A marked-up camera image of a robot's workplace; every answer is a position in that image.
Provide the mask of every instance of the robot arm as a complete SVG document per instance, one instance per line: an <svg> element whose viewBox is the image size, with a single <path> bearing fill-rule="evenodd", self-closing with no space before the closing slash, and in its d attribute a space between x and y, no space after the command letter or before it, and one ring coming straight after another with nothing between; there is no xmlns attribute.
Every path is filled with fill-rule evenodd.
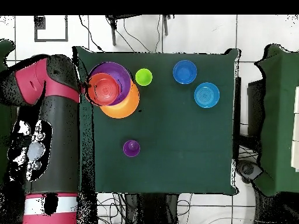
<svg viewBox="0 0 299 224"><path fill-rule="evenodd" d="M23 224L76 222L74 210L66 211L71 213L67 218L57 218L56 209L46 210L51 212L48 216L45 216L45 209L41 210L44 214L28 209L37 199L43 200L43 208L48 208L53 205L49 202L50 198L58 201L58 207L60 202L65 205L68 201L71 202L69 207L76 207L74 197L78 195L79 181L77 83L75 67L64 55L39 55L0 73L2 104L34 108L38 101L41 103L34 131L28 130L30 134L20 132L21 120L16 122L13 130L19 136L30 137L30 145L18 149L12 143L8 152L8 174L17 174L13 171L22 165L26 169L29 193L25 201ZM16 176L7 181L9 183L15 179Z"/></svg>

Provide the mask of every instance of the dark green tablecloth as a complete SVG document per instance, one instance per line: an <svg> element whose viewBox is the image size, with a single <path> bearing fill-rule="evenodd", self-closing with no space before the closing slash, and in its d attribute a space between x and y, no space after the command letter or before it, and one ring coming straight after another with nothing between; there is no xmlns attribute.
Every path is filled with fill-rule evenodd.
<svg viewBox="0 0 299 224"><path fill-rule="evenodd" d="M141 68L153 75L150 85L137 85L140 103L127 118L110 118L81 98L81 164L90 161L82 154L83 148L93 148L96 191L236 193L231 186L231 161L234 61L238 50L226 55L95 53L81 47L74 51L74 59L78 53L78 61L88 73L97 64L112 61L133 75ZM180 60L190 60L197 66L197 77L189 85L173 78L173 67ZM84 81L83 67L79 74ZM214 83L220 90L218 104L210 109L194 101L194 90L203 82ZM141 146L134 158L123 153L123 144L130 139Z"/></svg>
<svg viewBox="0 0 299 224"><path fill-rule="evenodd" d="M281 191L299 193L299 172L291 167L295 89L299 86L299 53L279 45L266 48L261 66L266 79L265 120L260 135L260 165L265 170L255 181L267 196Z"/></svg>
<svg viewBox="0 0 299 224"><path fill-rule="evenodd" d="M8 54L15 49L13 43L9 40L0 40L0 72L7 69L5 59ZM3 181L7 170L10 134L12 126L16 120L16 107L9 107L0 104L0 184Z"/></svg>

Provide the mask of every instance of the chair leg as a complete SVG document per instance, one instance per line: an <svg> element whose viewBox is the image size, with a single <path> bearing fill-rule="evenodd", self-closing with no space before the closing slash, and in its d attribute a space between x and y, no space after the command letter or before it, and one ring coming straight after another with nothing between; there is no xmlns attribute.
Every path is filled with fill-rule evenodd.
<svg viewBox="0 0 299 224"><path fill-rule="evenodd" d="M163 15L163 23L164 23L164 29L165 29L165 35L168 35L168 27L167 27L167 17L166 15Z"/></svg>
<svg viewBox="0 0 299 224"><path fill-rule="evenodd" d="M116 46L116 37L115 37L115 27L116 27L116 23L115 23L115 20L112 19L110 21L110 24L111 24L111 33L112 33L112 44L114 46Z"/></svg>

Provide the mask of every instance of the floor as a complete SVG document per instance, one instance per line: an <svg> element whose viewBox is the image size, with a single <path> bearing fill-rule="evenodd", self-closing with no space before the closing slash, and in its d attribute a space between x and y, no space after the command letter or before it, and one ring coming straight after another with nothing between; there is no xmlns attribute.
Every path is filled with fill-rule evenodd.
<svg viewBox="0 0 299 224"><path fill-rule="evenodd" d="M68 42L34 42L33 16L0 16L1 38L15 42L16 49L7 57L7 65L29 58L36 54L65 54L72 57L72 46L84 46L98 51L92 40L104 51L131 51L123 40L127 40L134 51L147 51L136 39L130 37L124 29L124 21L119 20L116 43L112 45L111 28L104 16L81 16L82 23L89 27L89 35L79 16L68 16ZM142 15L126 19L126 30L138 38L150 51L162 51L162 17ZM247 132L248 100L247 84L262 78L254 62L261 60L266 45L281 44L289 51L299 50L299 22L297 15L176 15L168 20L168 36L163 36L164 53L224 53L229 48L242 51L238 75L242 78L241 90L241 133ZM37 31L38 39L65 39L64 16L46 16L46 29ZM192 195L190 212L188 202L190 194L181 194L178 206L180 224L253 224L255 197L251 185L244 184L236 175L235 186L239 193L226 195ZM109 214L113 201L111 194L98 194L99 215ZM111 216L117 214L111 207ZM113 224L120 224L120 214L112 218Z"/></svg>

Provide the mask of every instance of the black cable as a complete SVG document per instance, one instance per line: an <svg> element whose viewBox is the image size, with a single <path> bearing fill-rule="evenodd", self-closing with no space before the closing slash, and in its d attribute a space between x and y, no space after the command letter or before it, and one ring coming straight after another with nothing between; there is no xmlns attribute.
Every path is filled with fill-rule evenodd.
<svg viewBox="0 0 299 224"><path fill-rule="evenodd" d="M113 196L114 197L114 196ZM121 198L120 198L120 196L119 196L119 201L121 202ZM122 206L122 204L121 204L121 213L123 213L123 206ZM126 220L125 220L126 221ZM123 218L121 218L121 222L120 222L120 224L123 224Z"/></svg>
<svg viewBox="0 0 299 224"><path fill-rule="evenodd" d="M251 151L251 149L243 148L242 146L239 146L240 149L243 149L244 151Z"/></svg>
<svg viewBox="0 0 299 224"><path fill-rule="evenodd" d="M102 202L100 202L100 201L97 199L97 201L100 203L100 204L98 204L98 205L102 205L102 206L104 206L103 203L106 202L106 201L108 201L108 200L111 200L111 199L112 199L112 198L108 198L108 199L106 199L106 200L104 200L104 201L102 201Z"/></svg>
<svg viewBox="0 0 299 224"><path fill-rule="evenodd" d="M82 19L81 19L81 16L79 16L79 18L80 18L81 25L87 29L89 35L91 36L91 42L94 43L94 45L96 46L97 49L99 49L100 51L103 51L103 50L102 50L102 49L101 49L101 48L100 48L100 47L93 41L93 39L92 39L92 35L91 35L91 31L88 29L88 27L86 27L86 26L83 24Z"/></svg>
<svg viewBox="0 0 299 224"><path fill-rule="evenodd" d="M128 43L128 41L115 29L115 31L124 39L124 41L128 44L128 46L132 49L132 51L135 53L135 51L133 50L133 48L130 46L130 44Z"/></svg>
<svg viewBox="0 0 299 224"><path fill-rule="evenodd" d="M118 214L119 214L119 211L117 211L117 214L115 216L111 216L111 207L114 203L111 203L110 204L110 207L109 207L109 219L110 219L110 223L112 224L112 218L116 217Z"/></svg>
<svg viewBox="0 0 299 224"><path fill-rule="evenodd" d="M178 216L182 216L182 215L185 215L185 214L187 214L187 213L190 211L190 208L191 208L191 203L189 203L187 200L184 200L184 199L182 199L182 200L179 200L179 201L178 201L178 204L179 204L179 202L181 202L181 201L185 201L185 202L187 202L187 203L188 203L188 206L189 206L189 208L188 208L188 210L187 210L185 213L179 214Z"/></svg>
<svg viewBox="0 0 299 224"><path fill-rule="evenodd" d="M102 222L104 222L105 224L110 224L107 220L102 219L101 217L98 217Z"/></svg>
<svg viewBox="0 0 299 224"><path fill-rule="evenodd" d="M157 45L158 45L158 43L159 43L159 41L160 41L160 32L159 32L159 23L160 23L160 18L161 18L161 15L159 15L159 21L158 21L158 25L157 25L157 31L158 31L158 35L159 35L159 40L158 40L158 42L156 43L156 49L155 49L155 53L157 52Z"/></svg>
<svg viewBox="0 0 299 224"><path fill-rule="evenodd" d="M190 200L189 200L189 203L190 203L190 204L191 204L192 196L193 196L193 193L191 194L191 197L190 197ZM188 212L188 217L187 217L187 222L186 222L186 224L188 224L189 215L190 215L190 210L189 210L189 212Z"/></svg>
<svg viewBox="0 0 299 224"><path fill-rule="evenodd" d="M129 36L131 36L132 38L136 39L137 41L139 41L140 44L143 45L143 43L142 43L138 38L136 38L136 37L134 37L134 36L132 36L132 35L130 35L130 34L128 33L128 31L127 31L127 29L126 29L125 26L124 26L124 30L127 32L127 34L128 34ZM152 53L152 51L150 51L147 47L145 47L145 45L143 45L143 47L144 47L145 49L147 49L150 53Z"/></svg>
<svg viewBox="0 0 299 224"><path fill-rule="evenodd" d="M162 16L162 53L163 53L163 34L164 34L163 26L164 26L164 17Z"/></svg>
<svg viewBox="0 0 299 224"><path fill-rule="evenodd" d="M114 199L114 202L115 202L115 201L119 202L119 206L121 207L121 209L124 210L124 211L126 211L126 210L124 209L124 206L123 206L122 203L121 203L121 200L119 201L119 200L115 199L114 194L116 194L116 195L118 195L118 196L119 196L120 194L118 194L118 193L113 193L113 199ZM119 210L119 208L117 207L116 204L115 204L115 206L116 206L117 211L120 213L121 217L124 219L125 223L128 223L128 222L129 222L128 219L123 215L123 213Z"/></svg>
<svg viewBox="0 0 299 224"><path fill-rule="evenodd" d="M251 155L256 154L256 155L258 155L258 153L254 153L254 152L252 152L252 153L249 153L249 152L241 152L241 153L239 153L239 155L242 155L242 154L251 154Z"/></svg>
<svg viewBox="0 0 299 224"><path fill-rule="evenodd" d="M232 120L234 120L234 119L232 119ZM248 125L248 124L243 124L243 123L240 123L241 125Z"/></svg>
<svg viewBox="0 0 299 224"><path fill-rule="evenodd" d="M126 202L126 200L124 199L124 197L123 197L122 194L119 194L119 193L115 193L115 194L119 195L119 196L122 198L122 200L124 201L124 204L125 204L126 206L128 206L130 209L132 209L133 211L135 211L135 208L133 208L131 205L129 205L129 204Z"/></svg>
<svg viewBox="0 0 299 224"><path fill-rule="evenodd" d="M123 219L125 219L125 222L126 222L126 217L123 215L123 213L122 213L122 211L123 211L123 206L122 206L122 204L121 204L121 200L117 200L117 199L115 199L115 197L114 197L114 193L112 194L113 195L113 199L114 199L114 204L115 204L115 207L116 207L116 209L117 209L117 211L120 213L120 215L121 215L121 222L120 222L120 224L123 224ZM119 208L117 207L117 205L116 205L116 201L117 202L119 202L119 206L121 206L121 211L119 210Z"/></svg>
<svg viewBox="0 0 299 224"><path fill-rule="evenodd" d="M249 158L249 157L252 157L256 160L256 158L254 156L257 156L257 155L249 155L249 156L243 156L243 157L238 157L238 159L243 159L243 158Z"/></svg>

